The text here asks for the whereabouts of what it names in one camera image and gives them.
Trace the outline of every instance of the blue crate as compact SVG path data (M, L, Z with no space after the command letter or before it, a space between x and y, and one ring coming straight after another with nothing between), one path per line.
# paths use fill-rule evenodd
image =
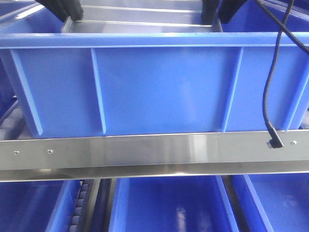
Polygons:
M251 232L309 231L309 174L239 175L233 184Z
M238 232L219 176L118 179L110 232Z
M308 15L293 10L288 25L309 44ZM0 35L0 58L35 137L266 130L262 95L278 27L253 0L224 26L230 33L55 33L60 27L46 9L0 26L16 32ZM277 129L298 129L308 78L309 57L283 36L268 106Z
M0 231L67 232L80 182L0 183Z

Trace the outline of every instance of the metal bracket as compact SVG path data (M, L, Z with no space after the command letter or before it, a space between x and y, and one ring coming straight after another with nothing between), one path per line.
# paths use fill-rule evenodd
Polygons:
M309 130L0 141L0 181L309 172Z

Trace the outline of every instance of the black cable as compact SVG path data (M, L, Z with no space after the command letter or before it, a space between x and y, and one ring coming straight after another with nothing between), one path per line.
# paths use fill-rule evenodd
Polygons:
M309 48L306 47L298 38L296 38L291 31L280 21L274 16L274 14L267 9L266 6L262 4L260 0L255 0L255 2L259 5L259 7L275 22L278 24L278 26L283 30L283 32L304 52L306 52L309 55Z
M283 20L282 20L282 24L284 26L285 26L285 24L288 20L288 17L289 17L289 14L290 14L290 11L292 9L293 4L294 4L294 0L290 0L288 7L286 8ZM280 147L284 146L282 140L280 139L280 136L276 132L276 129L274 128L274 126L272 125L272 123L269 120L268 111L267 111L268 91L269 91L269 87L270 87L270 84L271 84L271 81L272 81L272 78L273 78L273 75L274 75L274 71L275 71L275 68L276 68L276 64L277 64L277 61L278 61L278 54L279 54L279 48L280 48L279 45L280 45L280 41L281 41L282 32L283 32L283 30L282 30L282 28L280 28L278 35L277 35L277 39L276 39L274 57L273 57L273 60L272 60L272 63L271 63L271 67L270 67L270 70L269 70L269 73L268 73L268 77L267 77L267 80L266 80L266 84L265 84L265 87L264 87L264 93L263 93L263 117L264 117L264 121L265 121L267 130L268 130L268 132L269 132L269 134L272 138L269 142L270 142L270 144L273 148L280 148Z

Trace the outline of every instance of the plastic bin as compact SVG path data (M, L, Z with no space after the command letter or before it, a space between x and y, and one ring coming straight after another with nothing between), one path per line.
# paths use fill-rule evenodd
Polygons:
M309 230L309 174L240 175L233 184L251 232Z
M266 130L262 95L278 27L253 0L224 27L231 33L44 34L60 27L43 9L0 28L39 33L0 36L35 137ZM289 27L307 31L308 15L294 10ZM308 32L295 35L309 44ZM308 77L309 57L284 36L269 92L277 129L298 129Z
M219 176L124 178L110 232L238 232Z
M67 232L80 182L0 183L0 231Z

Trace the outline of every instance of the cable connector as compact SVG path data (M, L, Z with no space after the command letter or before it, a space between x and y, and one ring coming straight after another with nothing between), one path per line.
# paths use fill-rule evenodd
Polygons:
M271 140L269 141L272 148L281 148L284 147L284 144L278 135L276 129L271 123L266 123L267 130L271 136Z

